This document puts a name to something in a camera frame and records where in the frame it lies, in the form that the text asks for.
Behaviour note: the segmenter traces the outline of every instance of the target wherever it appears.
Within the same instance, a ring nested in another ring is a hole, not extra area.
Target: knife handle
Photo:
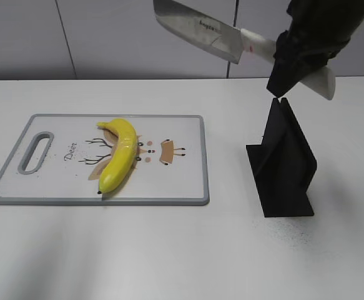
[[[276,42],[263,36],[241,29],[241,37],[246,52],[258,55],[270,64],[275,63]],[[328,67],[323,67],[301,80],[301,83],[322,97],[332,100],[336,90],[336,78]]]

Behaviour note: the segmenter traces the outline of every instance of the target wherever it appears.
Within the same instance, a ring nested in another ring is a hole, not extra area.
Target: cutting board
[[[128,120],[139,138],[124,182],[99,195],[117,137],[99,121]],[[0,171],[0,204],[205,205],[209,201],[201,116],[33,115]]]

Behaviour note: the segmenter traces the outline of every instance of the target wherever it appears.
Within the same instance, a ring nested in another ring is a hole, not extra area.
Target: black knife holder
[[[273,99],[261,145],[246,145],[265,217],[313,216],[317,161],[286,98]]]

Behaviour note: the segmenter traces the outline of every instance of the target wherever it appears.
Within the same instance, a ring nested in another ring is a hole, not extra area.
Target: kitchen knife
[[[155,17],[166,30],[215,56],[238,64],[243,51],[273,64],[276,42],[246,29],[238,29],[173,0],[154,0]],[[335,76],[328,67],[301,80],[328,100],[335,93]]]

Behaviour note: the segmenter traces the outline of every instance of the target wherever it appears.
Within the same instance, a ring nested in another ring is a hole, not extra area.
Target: table surface
[[[318,162],[314,217],[263,217],[246,144],[266,79],[0,81],[0,168],[34,113],[200,114],[202,207],[0,206],[0,299],[364,297],[364,77],[287,95]]]

